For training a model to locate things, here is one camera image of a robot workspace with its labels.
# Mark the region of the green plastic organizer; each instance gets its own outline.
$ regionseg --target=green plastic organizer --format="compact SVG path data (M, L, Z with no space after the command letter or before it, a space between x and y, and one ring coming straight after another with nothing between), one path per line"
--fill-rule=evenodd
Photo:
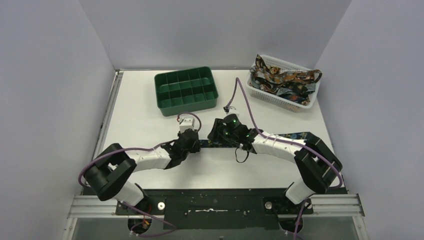
M211 109L218 92L209 67L160 73L154 76L156 102L164 116Z

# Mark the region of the white plastic basket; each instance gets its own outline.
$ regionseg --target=white plastic basket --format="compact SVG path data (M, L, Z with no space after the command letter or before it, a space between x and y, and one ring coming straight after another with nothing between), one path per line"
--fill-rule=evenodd
M267 56L267 55L260 55L260 56L265 61L265 64L267 67L270 67L270 66L280 67L281 69L287 70L287 71L310 71L310 69L306 67L299 66L299 65L290 63L288 61L283 61L272 56ZM318 88L320 87L320 83L321 83L321 81L318 81L316 83L315 92L309 95L310 102L308 105L305 106L305 105L298 104L296 102L284 99L282 97L273 95L271 93L262 91L260 89L254 88L249 85L251 80L252 80L252 75L249 72L249 74L247 75L247 87L249 88L249 92L252 97L263 100L270 104L277 105L279 107L293 111L295 113L298 113L303 109L309 109L312 107L312 104L314 104L315 99L317 98Z

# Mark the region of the gray wall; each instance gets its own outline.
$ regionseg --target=gray wall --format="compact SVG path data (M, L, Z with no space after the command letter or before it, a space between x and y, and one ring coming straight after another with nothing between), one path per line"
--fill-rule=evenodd
M423 10L353 0L317 64L319 105L373 240L424 236Z
M113 76L77 0L1 1L1 239L61 237Z
M313 68L351 0L79 0L116 69Z

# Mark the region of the purple cable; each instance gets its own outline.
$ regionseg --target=purple cable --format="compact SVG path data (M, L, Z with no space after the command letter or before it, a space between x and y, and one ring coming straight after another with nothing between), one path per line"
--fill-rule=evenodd
M127 202L123 202L122 204L126 205L130 209L132 209L132 210L134 210L134 211L136 211L136 212L138 212L140 214L143 214L145 216L151 217L152 219L158 220L159 222L161 222L163 224L166 224L166 225L168 225L170 227L173 227L173 229L171 229L171 230L160 232L160 233L149 234L149 235L139 234L138 237L141 237L141 238L154 238L154 237L159 237L159 236L163 236L163 235L166 235L166 234L170 234L170 233L174 232L175 230L177 230L177 227L174 224L170 223L170 222L167 222L167 221L162 220L162 219L160 219L160 218L158 218L156 216L153 216L153 215L151 215L151 214L149 214L149 213L147 213L145 211L142 211L142 210L140 210L138 208L135 208L135 207L131 206L130 204L128 204ZM143 222L140 222L140 223L132 226L131 229L130 229L130 231L134 232L134 228L136 228L137 226L139 226L141 224L143 224Z
M231 105L231 103L233 102L234 96L236 95L236 90L237 90L237 81L235 81L234 91L232 92L231 99L229 100L228 104L225 106L226 108L228 108Z
M296 240L296 235L298 234L298 227L299 227L299 223L301 222L302 213L304 212L305 202L306 200L303 200L301 203L302 206L300 207L299 215L297 216L297 220L296 220L296 226L294 227L293 240Z
M278 139L278 138L274 138L274 137L268 137L265 134L263 134L261 131L259 131L259 128L256 125L256 122L255 122L255 120L253 118L251 106L249 104L248 97L246 96L245 90L243 89L242 82L240 81L240 79L238 77L235 78L235 81L240 86L241 92L243 93L244 100L246 101L246 106L247 106L247 110L249 111L250 119L252 121L252 124L253 124L254 128L256 129L256 131L257 131L257 133L259 135L261 135L262 137L267 138L269 140L275 140L277 142L285 143L285 144L297 145L299 147L302 147L302 148L308 150L309 152L313 153L315 156L317 156L318 158L320 158L321 160L323 160L331 168L331 170L337 175L337 178L338 178L339 183L338 183L337 186L332 187L332 188L338 189L338 188L340 188L343 185L342 175L339 173L339 171L325 157L323 157L317 151L313 150L312 148L310 148L310 147L308 147L306 145L303 145L302 143L298 143L298 142L295 142L295 141L288 141L288 140Z
M305 240L303 237L301 237L299 234L295 234L294 232L292 232L292 231L288 231L288 230L285 230L285 229L283 229L284 231L286 231L286 232L288 232L288 233L290 233L290 234L293 234L293 235L295 235L296 236L296 238L298 238L298 239L300 239L300 240Z
M82 180L82 178L83 178L84 174L86 174L86 171L87 171L88 169L90 169L90 168L91 168L94 164L96 164L98 161L100 161L100 160L102 160L102 159L104 159L104 158L107 158L107 157L112 156L112 155L117 154L117 153L126 152L126 151L145 151L145 152L149 152L149 151L152 151L152 150L155 150L155 149L159 148L162 144L168 144L168 143L171 143L171 142L173 142L173 141L175 141L175 140L162 142L162 143L159 143L158 145L156 145L156 146L154 146L154 147L152 147L152 148L143 148L143 147L128 147L128 148L122 148L122 149L119 149L119 150L115 150L115 151L111 151L111 152L109 152L109 153L106 153L105 155L99 156L98 158L94 159L94 160L93 160L93 161L91 161L89 164L87 164L87 165L86 165L86 166L85 166L85 167L81 170L81 172L80 172L80 173L79 173L79 175L78 175L78 183L79 183L79 185L81 185L81 186L83 186L83 187L88 187L87 185L85 185L85 184L83 183L83 180Z
M199 132L199 131L200 131L200 129L202 128L202 121L200 121L200 118L199 118L196 114L194 114L194 113L192 113L192 112L189 112L189 111L183 111L183 112L180 112L180 113L176 116L176 120L178 121L178 120L180 119L180 116L181 116L181 115L183 115L183 114L189 114L189 115L194 116L195 118L197 118L197 120L199 121L199 128L197 129L197 131Z

